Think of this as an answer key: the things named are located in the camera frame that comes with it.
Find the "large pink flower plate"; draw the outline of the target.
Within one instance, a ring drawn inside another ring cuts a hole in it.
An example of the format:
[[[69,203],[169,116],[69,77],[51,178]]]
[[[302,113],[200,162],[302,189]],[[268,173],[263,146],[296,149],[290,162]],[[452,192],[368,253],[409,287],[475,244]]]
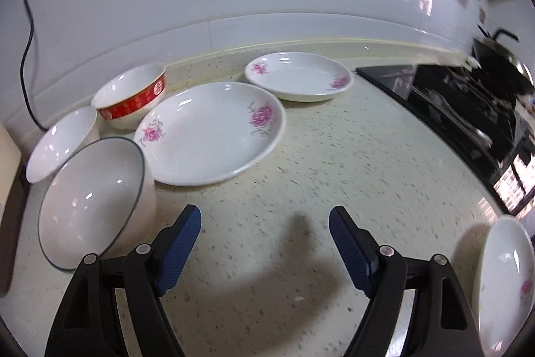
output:
[[[533,305],[533,245],[524,226],[504,215],[487,234],[473,286],[472,308],[485,355],[507,351]]]

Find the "green rim white bowl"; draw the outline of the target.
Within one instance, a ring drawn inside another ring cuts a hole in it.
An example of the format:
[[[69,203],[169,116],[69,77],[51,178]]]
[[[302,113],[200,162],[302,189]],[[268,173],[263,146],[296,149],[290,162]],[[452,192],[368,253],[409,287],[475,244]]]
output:
[[[52,266],[72,271],[88,254],[127,254],[152,232],[156,215],[140,146],[104,138],[75,152],[53,178],[40,207],[39,244]]]

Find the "plain white bowl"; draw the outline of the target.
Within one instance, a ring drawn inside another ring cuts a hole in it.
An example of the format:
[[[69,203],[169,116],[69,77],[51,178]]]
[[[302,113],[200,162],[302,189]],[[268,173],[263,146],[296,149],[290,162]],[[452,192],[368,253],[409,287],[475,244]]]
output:
[[[98,113],[91,106],[74,110],[60,119],[42,136],[26,167],[26,179],[35,184],[61,168],[74,152],[98,141]]]

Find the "red band white bowl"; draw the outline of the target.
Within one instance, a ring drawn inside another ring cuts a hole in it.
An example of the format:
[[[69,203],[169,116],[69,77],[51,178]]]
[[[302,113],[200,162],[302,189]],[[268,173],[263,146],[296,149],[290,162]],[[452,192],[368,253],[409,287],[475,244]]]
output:
[[[145,64],[121,73],[93,96],[91,106],[112,128],[136,130],[166,94],[166,68]]]

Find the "black gas stove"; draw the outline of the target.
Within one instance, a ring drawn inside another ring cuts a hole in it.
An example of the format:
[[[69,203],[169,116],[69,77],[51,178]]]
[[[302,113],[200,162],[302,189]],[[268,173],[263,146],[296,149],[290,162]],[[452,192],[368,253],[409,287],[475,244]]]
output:
[[[437,134],[491,191],[503,212],[534,205],[534,128],[473,72],[441,64],[356,68]]]

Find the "black wok with lid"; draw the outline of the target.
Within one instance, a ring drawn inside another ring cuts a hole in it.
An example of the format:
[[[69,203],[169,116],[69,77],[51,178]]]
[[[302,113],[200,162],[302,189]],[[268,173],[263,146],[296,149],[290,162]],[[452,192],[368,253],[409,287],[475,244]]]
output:
[[[490,34],[478,26],[483,38],[473,40],[473,52],[494,87],[498,91],[513,95],[529,95],[534,93],[534,81],[527,66],[507,47],[498,42],[505,35],[519,42],[519,37],[504,28],[497,28]]]

